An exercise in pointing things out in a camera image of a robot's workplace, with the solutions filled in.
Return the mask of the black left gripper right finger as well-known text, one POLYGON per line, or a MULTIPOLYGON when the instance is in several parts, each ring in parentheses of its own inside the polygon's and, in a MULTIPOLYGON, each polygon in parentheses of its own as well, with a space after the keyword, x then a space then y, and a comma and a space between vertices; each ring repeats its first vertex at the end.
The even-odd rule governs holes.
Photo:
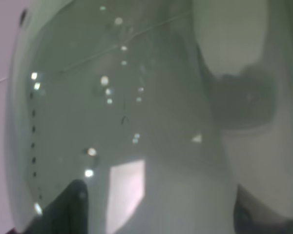
POLYGON ((242 186, 237 187, 233 218, 237 234, 293 234, 293 218, 279 215, 242 186))

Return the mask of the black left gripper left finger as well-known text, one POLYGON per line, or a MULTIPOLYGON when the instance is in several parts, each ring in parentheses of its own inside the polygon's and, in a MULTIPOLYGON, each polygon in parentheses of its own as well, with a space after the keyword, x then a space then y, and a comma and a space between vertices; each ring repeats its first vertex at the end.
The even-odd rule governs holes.
POLYGON ((88 189, 76 179, 35 218, 26 234, 87 234, 88 189))

